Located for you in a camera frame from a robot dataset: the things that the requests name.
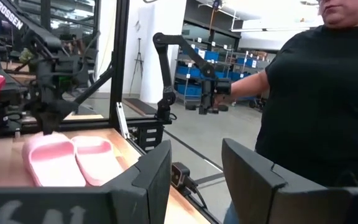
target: ceiling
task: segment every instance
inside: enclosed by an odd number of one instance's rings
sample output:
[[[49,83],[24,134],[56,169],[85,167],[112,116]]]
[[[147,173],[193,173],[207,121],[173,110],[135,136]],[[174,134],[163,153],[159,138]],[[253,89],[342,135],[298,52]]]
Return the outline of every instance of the ceiling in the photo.
[[[213,0],[197,0],[212,5]],[[223,0],[222,11],[243,21],[263,20],[314,20],[318,14],[317,0]]]

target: workstation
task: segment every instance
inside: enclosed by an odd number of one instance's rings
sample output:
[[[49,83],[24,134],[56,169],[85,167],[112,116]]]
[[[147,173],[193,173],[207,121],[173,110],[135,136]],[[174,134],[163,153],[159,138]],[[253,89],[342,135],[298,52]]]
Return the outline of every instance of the workstation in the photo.
[[[30,40],[23,38],[22,41],[28,48],[34,47],[32,53],[43,59],[40,60],[42,66],[34,74],[30,77],[27,74],[22,79],[17,76],[20,74],[9,73],[21,64],[0,60],[0,76],[3,77],[0,77],[0,103],[8,101],[8,105],[14,105],[9,110],[5,110],[6,106],[0,110],[0,222],[59,223],[59,214],[64,217],[71,214],[71,222],[78,224],[221,222],[207,209],[203,199],[196,199],[202,198],[197,183],[190,178],[186,166],[172,159],[170,142],[163,141],[164,127],[175,125],[171,107],[175,106],[178,98],[168,64],[168,46],[179,45],[186,52],[187,60],[191,60],[204,76],[200,81],[202,94],[197,111],[192,111],[195,116],[220,116],[224,113],[212,109],[213,97],[215,93],[230,93],[230,79],[215,77],[215,65],[202,58],[184,36],[154,33],[152,48],[159,58],[159,76],[162,77],[164,92],[153,116],[127,118],[123,110],[123,82],[130,1],[118,0],[117,35],[109,66],[105,71],[99,71],[98,79],[89,88],[72,96],[73,101],[66,100],[64,94],[71,92],[70,87],[75,86],[75,82],[67,85],[67,82],[52,77],[76,81],[75,74],[80,74],[78,71],[85,64],[84,60],[65,54],[62,43],[54,36],[48,36],[48,31],[29,20],[25,13],[18,13],[15,4],[3,0],[0,4],[17,16],[18,21],[25,21],[23,26],[30,27],[25,32],[21,31],[31,34]],[[50,40],[59,44],[49,44]],[[24,66],[19,72],[28,72],[27,68]],[[108,116],[76,113],[80,105],[108,80],[111,80]],[[146,115],[142,110],[137,112]],[[150,134],[148,130],[152,129],[157,132]],[[57,136],[54,132],[68,139],[86,136],[110,142],[115,156],[111,163],[116,162],[121,169],[118,176],[116,174],[116,178],[97,187],[88,187],[91,183],[88,179],[87,187],[58,181],[53,183],[53,187],[40,184],[41,176],[36,179],[31,171],[26,170],[29,162],[24,159],[24,149],[31,139],[41,141]],[[155,141],[147,143],[146,139],[150,137]],[[358,188],[327,189],[274,166],[231,139],[223,140],[221,153],[225,184],[237,211],[244,211],[239,214],[241,223],[358,223]],[[46,164],[46,161],[41,159],[40,164]],[[53,175],[59,176],[59,171],[64,173],[57,163],[54,166],[56,169],[48,167]],[[10,212],[12,207],[13,212],[17,212],[15,215]],[[31,217],[28,216],[30,211],[34,214]]]

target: black t-shirt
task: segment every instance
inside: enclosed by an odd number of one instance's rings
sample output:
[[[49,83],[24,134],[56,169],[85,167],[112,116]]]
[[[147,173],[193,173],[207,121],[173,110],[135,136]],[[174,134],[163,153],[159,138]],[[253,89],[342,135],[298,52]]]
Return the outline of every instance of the black t-shirt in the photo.
[[[299,33],[265,70],[256,151],[323,185],[358,184],[358,27]]]

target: tripod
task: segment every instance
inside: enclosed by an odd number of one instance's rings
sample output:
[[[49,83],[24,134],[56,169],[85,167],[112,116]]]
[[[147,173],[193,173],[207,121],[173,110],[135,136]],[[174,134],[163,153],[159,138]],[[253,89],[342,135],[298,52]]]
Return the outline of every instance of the tripod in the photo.
[[[135,78],[136,71],[139,70],[138,66],[140,66],[140,78],[143,78],[143,60],[142,60],[142,53],[140,52],[140,41],[142,39],[138,38],[137,40],[138,40],[137,57],[135,59],[136,63],[135,63],[135,68],[134,68],[134,74],[132,75],[131,87],[129,88],[129,96],[131,96],[132,85],[134,84],[134,78]]]

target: person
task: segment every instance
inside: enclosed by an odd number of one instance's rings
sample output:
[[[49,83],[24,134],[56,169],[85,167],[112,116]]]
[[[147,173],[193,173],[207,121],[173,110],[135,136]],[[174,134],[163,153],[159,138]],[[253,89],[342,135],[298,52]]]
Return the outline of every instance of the person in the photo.
[[[323,26],[292,37],[215,106],[270,90],[255,151],[321,185],[358,186],[358,0],[319,8]],[[238,223],[233,204],[224,223]]]

